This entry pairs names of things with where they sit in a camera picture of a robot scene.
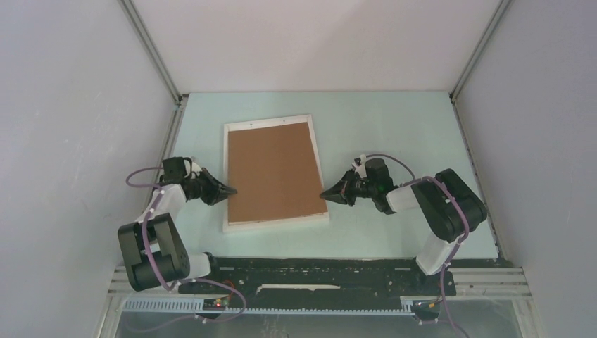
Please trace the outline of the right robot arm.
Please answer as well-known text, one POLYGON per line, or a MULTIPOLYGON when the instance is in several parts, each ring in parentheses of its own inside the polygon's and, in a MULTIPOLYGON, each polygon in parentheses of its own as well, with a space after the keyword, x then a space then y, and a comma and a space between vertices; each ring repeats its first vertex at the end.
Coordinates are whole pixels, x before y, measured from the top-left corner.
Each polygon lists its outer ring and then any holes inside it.
POLYGON ((431 230, 415 257, 417 270, 409 283, 418 294, 430 293, 438 284, 437 274, 447 269, 463 242, 487 219, 481 199, 450 168, 434 176, 412 177, 395 184, 385 161, 405 164, 387 154, 363 154, 320 198, 353 206, 357 199, 369 199, 386 215, 416 208, 422 211, 431 230))

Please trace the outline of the brown backing board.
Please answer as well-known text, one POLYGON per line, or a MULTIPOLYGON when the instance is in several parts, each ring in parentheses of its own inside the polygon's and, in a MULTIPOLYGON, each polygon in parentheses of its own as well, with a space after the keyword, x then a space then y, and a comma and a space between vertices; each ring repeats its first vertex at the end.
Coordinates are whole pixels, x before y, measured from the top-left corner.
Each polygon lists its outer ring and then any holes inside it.
POLYGON ((227 181, 230 227, 324 216, 322 177, 307 121, 229 130, 227 181))

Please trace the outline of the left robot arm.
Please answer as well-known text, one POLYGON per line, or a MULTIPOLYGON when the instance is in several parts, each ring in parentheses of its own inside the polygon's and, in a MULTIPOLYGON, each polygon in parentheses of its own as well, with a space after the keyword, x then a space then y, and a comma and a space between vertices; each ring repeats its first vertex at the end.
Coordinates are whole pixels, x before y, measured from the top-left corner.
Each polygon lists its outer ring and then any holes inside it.
POLYGON ((148 206, 135 221, 118 229, 125 271, 136 292, 155 287, 171 291, 189 277, 191 256, 175 226, 187 202, 214 206, 237 193, 189 157, 164 159, 159 169, 158 181, 149 185, 148 206))

